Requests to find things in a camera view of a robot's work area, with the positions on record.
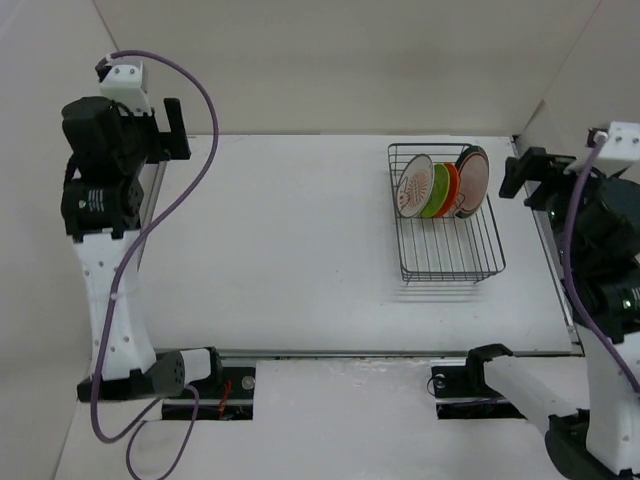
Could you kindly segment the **lime green plate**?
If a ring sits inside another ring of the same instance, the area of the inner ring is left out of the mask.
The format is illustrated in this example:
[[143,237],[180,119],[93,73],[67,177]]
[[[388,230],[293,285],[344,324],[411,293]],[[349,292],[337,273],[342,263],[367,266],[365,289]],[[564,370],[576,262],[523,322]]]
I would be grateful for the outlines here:
[[434,166],[434,184],[429,200],[422,209],[422,218],[431,218],[442,208],[447,198],[450,186],[450,173],[444,164]]

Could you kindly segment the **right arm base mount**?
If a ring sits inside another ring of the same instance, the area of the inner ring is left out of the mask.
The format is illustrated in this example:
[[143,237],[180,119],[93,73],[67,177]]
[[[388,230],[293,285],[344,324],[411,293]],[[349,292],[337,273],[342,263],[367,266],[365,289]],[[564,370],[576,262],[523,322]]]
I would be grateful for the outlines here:
[[427,390],[439,420],[524,419],[501,394],[473,385],[464,363],[437,361],[430,369]]

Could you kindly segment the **green rimmed white plate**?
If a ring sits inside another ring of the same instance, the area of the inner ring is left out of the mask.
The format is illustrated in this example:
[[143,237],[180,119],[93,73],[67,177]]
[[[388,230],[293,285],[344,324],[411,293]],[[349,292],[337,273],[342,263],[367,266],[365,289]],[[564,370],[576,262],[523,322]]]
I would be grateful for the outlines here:
[[460,186],[454,215],[465,219],[474,215],[485,200],[490,179],[489,159],[483,148],[473,145],[461,152],[455,167]]

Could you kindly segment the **orange sunburst white plate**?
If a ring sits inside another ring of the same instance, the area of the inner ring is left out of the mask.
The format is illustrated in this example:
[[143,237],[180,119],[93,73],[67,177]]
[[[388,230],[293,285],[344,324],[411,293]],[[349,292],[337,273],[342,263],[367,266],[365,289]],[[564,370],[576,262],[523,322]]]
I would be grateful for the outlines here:
[[418,216],[428,202],[434,183],[434,164],[425,154],[414,156],[406,165],[396,189],[396,210],[402,218]]

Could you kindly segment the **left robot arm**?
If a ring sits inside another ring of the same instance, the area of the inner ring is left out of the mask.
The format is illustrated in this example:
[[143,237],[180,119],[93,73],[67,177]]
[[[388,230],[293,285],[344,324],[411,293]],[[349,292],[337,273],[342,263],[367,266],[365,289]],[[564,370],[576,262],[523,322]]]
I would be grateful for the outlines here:
[[134,259],[144,199],[139,176],[146,164],[191,156],[179,100],[167,98],[164,107],[167,132],[153,110],[101,96],[62,110],[72,154],[61,214],[83,270],[93,342],[91,372],[77,386],[83,403],[174,397],[189,384],[210,397],[223,387],[214,348],[156,352],[143,319]]

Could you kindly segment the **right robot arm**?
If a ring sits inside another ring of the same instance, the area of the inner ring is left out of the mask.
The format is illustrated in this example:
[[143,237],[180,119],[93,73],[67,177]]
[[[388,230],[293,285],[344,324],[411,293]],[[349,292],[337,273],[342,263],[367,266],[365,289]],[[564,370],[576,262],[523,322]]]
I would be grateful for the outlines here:
[[639,476],[639,185],[597,167],[594,147],[582,167],[531,147],[506,161],[499,195],[538,182],[525,204],[546,212],[559,237],[563,287],[587,368],[589,406],[579,408],[529,375],[502,344],[470,350],[462,381],[471,397],[502,398],[544,438],[567,479]]

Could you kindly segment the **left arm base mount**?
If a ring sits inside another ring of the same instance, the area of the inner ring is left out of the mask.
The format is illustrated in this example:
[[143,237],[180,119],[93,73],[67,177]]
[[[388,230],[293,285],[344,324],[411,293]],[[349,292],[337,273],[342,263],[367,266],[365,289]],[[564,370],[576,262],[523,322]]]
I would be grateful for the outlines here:
[[256,362],[225,357],[213,347],[181,351],[185,383],[199,393],[196,418],[211,421],[251,420]]

